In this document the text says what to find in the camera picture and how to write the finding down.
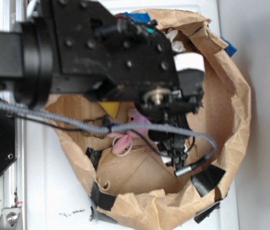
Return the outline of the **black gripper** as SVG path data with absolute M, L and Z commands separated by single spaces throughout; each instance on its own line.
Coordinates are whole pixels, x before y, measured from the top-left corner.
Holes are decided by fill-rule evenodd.
M 186 135 L 154 126 L 188 129 L 186 114 L 197 113 L 202 104 L 204 71 L 179 69 L 171 42 L 155 23 L 114 16 L 97 1 L 53 0 L 51 20 L 56 43 L 51 93 L 133 102 L 151 123 L 108 124 L 110 133 L 147 129 L 157 153 L 184 168 Z

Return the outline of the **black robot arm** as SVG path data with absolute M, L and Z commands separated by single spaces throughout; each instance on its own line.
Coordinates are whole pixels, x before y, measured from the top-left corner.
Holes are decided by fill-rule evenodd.
M 0 90 L 38 109 L 52 93 L 133 102 L 172 166 L 185 166 L 185 115 L 202 105 L 204 73 L 179 70 L 156 23 L 114 16 L 89 0 L 43 0 L 38 16 L 0 32 Z

